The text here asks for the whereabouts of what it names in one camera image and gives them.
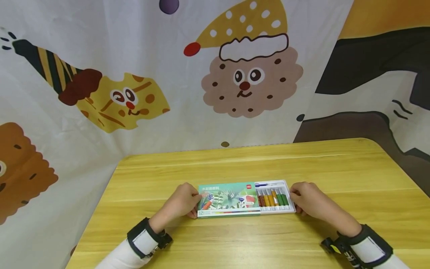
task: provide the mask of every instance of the orange paint tube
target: orange paint tube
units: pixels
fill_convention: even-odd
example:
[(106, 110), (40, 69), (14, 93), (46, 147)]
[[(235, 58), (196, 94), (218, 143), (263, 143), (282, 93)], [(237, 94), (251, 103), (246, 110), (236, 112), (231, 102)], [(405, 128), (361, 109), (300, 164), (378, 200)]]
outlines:
[(272, 189), (272, 196), (273, 196), (275, 207), (279, 206), (278, 199), (276, 197), (276, 192), (273, 189)]
[(207, 210), (212, 204), (212, 200), (210, 200), (209, 202), (207, 202), (203, 207), (202, 210)]

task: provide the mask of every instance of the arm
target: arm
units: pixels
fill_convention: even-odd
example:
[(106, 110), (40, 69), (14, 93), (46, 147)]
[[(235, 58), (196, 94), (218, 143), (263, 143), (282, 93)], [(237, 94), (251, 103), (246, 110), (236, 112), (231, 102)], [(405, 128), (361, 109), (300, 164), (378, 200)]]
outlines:
[(147, 264), (154, 249), (159, 246), (160, 238), (164, 237), (164, 228), (168, 223), (184, 215), (196, 219), (196, 206), (201, 198), (190, 184), (178, 186), (163, 207), (149, 219), (149, 226), (144, 228), (144, 221), (139, 223), (129, 232), (128, 238), (109, 253), (96, 269), (138, 269)]
[(290, 196), (297, 205), (297, 212), (302, 216), (310, 215), (323, 220), (338, 231), (342, 242), (352, 250), (346, 254), (349, 259), (359, 258), (364, 268), (409, 268), (393, 254), (393, 249), (376, 232), (366, 225), (361, 225), (314, 183), (293, 184)]

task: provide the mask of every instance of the purple dot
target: purple dot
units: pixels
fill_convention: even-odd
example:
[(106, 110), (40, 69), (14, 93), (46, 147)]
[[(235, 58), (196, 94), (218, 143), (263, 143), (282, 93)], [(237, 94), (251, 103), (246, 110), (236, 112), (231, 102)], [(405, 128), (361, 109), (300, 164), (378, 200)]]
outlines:
[(173, 14), (178, 10), (179, 0), (160, 0), (160, 9), (166, 14)]

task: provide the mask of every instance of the cartoon mouth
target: cartoon mouth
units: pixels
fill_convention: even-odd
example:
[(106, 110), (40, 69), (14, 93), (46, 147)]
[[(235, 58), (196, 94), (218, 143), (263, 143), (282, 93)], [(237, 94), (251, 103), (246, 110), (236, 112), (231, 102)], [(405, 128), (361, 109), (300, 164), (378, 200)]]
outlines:
[(131, 109), (129, 109), (129, 115), (131, 115), (131, 114), (133, 114), (133, 115), (137, 116), (137, 115), (139, 115), (139, 114), (140, 114), (140, 110), (138, 110), (138, 111), (137, 111), (137, 113), (133, 113), (133, 112), (132, 112), (132, 110), (131, 110)]
[(243, 94), (243, 91), (240, 91), (238, 94), (237, 94), (237, 97), (239, 97), (239, 96), (241, 96), (241, 97), (248, 97), (248, 96), (250, 96), (252, 94), (252, 92), (249, 92), (249, 93), (247, 93), (247, 94)]

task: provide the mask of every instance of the fabric backdrop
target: fabric backdrop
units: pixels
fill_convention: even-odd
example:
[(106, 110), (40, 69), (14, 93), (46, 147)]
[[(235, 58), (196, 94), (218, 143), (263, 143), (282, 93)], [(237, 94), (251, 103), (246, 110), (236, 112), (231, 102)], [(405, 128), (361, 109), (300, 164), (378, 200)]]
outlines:
[(4, 3), (2, 268), (65, 267), (130, 154), (367, 137), (429, 191), (429, 4), (387, 1)]

